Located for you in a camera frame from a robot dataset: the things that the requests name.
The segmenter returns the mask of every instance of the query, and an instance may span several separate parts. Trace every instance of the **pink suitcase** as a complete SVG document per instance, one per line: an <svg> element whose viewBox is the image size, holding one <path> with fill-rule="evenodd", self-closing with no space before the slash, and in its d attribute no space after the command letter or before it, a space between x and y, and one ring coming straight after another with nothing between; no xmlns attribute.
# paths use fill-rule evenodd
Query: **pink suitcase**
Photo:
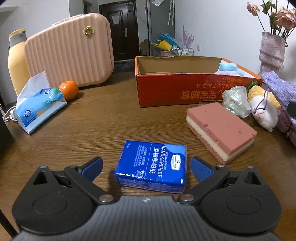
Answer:
<svg viewBox="0 0 296 241"><path fill-rule="evenodd" d="M103 83L114 68L110 23L98 13L63 20L30 37L25 57L30 76L45 71L50 87Z"/></svg>

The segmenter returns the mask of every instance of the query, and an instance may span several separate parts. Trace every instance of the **blue plush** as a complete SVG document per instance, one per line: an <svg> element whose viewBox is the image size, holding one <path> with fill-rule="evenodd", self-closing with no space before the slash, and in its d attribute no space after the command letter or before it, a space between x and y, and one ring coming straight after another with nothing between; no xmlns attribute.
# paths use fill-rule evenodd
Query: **blue plush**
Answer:
<svg viewBox="0 0 296 241"><path fill-rule="evenodd" d="M244 72L237 67L235 63L221 62L219 71L235 71L240 76L244 76Z"/></svg>

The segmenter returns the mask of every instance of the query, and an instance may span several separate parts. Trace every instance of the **thermos bottle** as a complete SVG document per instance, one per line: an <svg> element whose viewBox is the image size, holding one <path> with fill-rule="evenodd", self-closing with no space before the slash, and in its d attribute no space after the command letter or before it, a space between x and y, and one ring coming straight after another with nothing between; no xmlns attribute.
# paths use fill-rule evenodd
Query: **thermos bottle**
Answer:
<svg viewBox="0 0 296 241"><path fill-rule="evenodd" d="M24 28L18 29L9 35L8 70L17 96L30 79L25 59L26 40L27 36Z"/></svg>

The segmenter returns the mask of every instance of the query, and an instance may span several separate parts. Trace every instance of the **blue tissue box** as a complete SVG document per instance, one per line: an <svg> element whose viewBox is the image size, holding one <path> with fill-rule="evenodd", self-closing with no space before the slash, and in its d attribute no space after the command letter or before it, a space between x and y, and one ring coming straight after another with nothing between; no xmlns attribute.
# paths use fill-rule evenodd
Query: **blue tissue box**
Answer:
<svg viewBox="0 0 296 241"><path fill-rule="evenodd" d="M19 125L30 135L67 102L58 88L42 89L14 110Z"/></svg>
<svg viewBox="0 0 296 241"><path fill-rule="evenodd" d="M122 186L182 193L186 146L126 141L115 176Z"/></svg>

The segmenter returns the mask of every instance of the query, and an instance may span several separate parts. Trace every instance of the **textured ceramic vase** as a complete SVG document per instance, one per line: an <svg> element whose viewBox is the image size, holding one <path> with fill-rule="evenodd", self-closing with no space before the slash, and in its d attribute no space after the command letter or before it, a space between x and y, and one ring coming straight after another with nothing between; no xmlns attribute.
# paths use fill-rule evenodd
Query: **textured ceramic vase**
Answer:
<svg viewBox="0 0 296 241"><path fill-rule="evenodd" d="M259 75L274 71L278 73L284 68L286 41L277 35L269 32L262 33L262 42L260 47L259 59L261 68Z"/></svg>

